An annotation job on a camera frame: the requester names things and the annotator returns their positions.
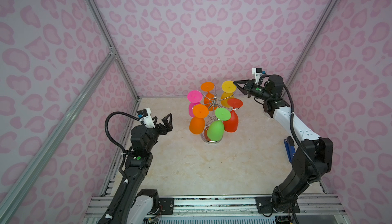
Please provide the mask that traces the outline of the yellow plastic wine glass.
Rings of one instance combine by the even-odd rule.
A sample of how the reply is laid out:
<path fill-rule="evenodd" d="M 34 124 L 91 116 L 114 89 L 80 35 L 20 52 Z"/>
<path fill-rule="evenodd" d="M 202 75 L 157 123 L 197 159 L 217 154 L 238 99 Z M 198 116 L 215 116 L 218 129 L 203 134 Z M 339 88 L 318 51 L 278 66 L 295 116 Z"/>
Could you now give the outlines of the yellow plastic wine glass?
<path fill-rule="evenodd" d="M 234 85 L 233 81 L 224 81 L 222 83 L 222 91 L 223 94 L 221 95 L 221 105 L 226 108 L 230 108 L 228 105 L 228 100 L 234 98 L 234 93 L 237 87 Z"/>

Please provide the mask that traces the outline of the red plastic wine glass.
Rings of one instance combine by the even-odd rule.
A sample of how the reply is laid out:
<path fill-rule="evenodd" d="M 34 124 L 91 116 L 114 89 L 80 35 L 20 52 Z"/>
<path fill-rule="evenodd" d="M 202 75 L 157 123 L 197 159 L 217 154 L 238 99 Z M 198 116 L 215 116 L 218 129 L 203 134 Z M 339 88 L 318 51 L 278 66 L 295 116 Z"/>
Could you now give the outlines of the red plastic wine glass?
<path fill-rule="evenodd" d="M 227 121 L 224 121 L 223 124 L 226 132 L 233 133 L 237 131 L 239 124 L 239 118 L 236 110 L 243 106 L 243 102 L 237 98 L 231 98 L 228 99 L 228 105 L 232 108 L 230 111 L 231 118 Z"/>

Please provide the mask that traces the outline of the green plastic wine glass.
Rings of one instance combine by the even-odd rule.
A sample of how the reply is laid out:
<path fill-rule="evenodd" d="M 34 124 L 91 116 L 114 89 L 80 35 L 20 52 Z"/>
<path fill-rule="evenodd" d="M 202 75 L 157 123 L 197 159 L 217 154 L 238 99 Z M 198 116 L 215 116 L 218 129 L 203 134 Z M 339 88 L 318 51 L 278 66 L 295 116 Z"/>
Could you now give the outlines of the green plastic wine glass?
<path fill-rule="evenodd" d="M 211 141 L 220 141 L 224 135 L 225 127 L 223 122 L 231 118 L 230 111 L 225 108 L 217 108 L 214 112 L 217 120 L 212 122 L 207 130 L 207 137 Z"/>

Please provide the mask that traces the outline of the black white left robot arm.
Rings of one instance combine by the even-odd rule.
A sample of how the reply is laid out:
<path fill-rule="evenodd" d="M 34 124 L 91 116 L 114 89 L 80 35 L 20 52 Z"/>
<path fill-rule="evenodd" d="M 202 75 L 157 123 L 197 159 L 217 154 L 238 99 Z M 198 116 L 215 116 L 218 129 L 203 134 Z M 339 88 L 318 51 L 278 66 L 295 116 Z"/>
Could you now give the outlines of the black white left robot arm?
<path fill-rule="evenodd" d="M 116 115 L 123 115 L 140 123 L 131 130 L 129 149 L 125 149 L 109 132 L 110 119 Z M 120 111 L 107 116 L 104 124 L 106 136 L 121 149 L 123 157 L 118 168 L 122 183 L 98 221 L 100 224 L 142 224 L 147 215 L 161 214 L 158 191 L 139 187 L 152 164 L 152 148 L 159 136 L 173 130 L 172 118 L 172 114 L 168 114 L 158 123 L 157 118 L 151 116 L 150 109 L 139 110 L 136 116 Z"/>

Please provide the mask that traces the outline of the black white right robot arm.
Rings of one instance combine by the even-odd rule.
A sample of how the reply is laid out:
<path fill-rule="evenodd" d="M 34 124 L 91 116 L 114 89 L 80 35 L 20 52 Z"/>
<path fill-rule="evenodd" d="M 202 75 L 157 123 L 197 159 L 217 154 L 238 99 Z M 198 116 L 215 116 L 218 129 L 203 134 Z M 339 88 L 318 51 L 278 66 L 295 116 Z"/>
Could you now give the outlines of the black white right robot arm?
<path fill-rule="evenodd" d="M 264 84 L 256 80 L 234 81 L 238 90 L 247 97 L 263 100 L 263 109 L 279 122 L 297 145 L 292 159 L 292 170 L 286 179 L 275 187 L 271 208 L 284 213 L 294 210 L 295 203 L 312 183 L 321 180 L 322 175 L 331 171 L 333 142 L 313 132 L 295 114 L 294 101 L 279 75 L 261 75 L 268 78 Z"/>

